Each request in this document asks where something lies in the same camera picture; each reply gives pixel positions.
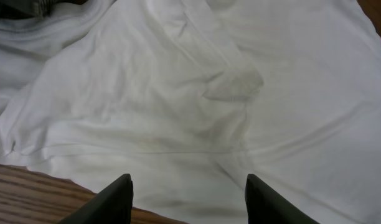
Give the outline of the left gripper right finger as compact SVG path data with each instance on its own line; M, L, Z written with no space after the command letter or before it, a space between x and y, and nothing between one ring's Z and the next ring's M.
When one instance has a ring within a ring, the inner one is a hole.
M255 174L248 174L245 202L249 224L318 224Z

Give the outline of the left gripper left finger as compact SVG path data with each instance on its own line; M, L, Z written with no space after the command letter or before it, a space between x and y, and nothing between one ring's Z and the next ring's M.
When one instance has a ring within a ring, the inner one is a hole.
M131 176L123 174L58 224L129 224L133 197Z

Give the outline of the white t-shirt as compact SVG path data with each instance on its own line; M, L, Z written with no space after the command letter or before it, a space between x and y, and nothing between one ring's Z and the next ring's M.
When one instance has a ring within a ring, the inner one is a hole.
M0 164L245 223L254 173L320 223L381 223L381 39L356 1L88 1L0 19Z

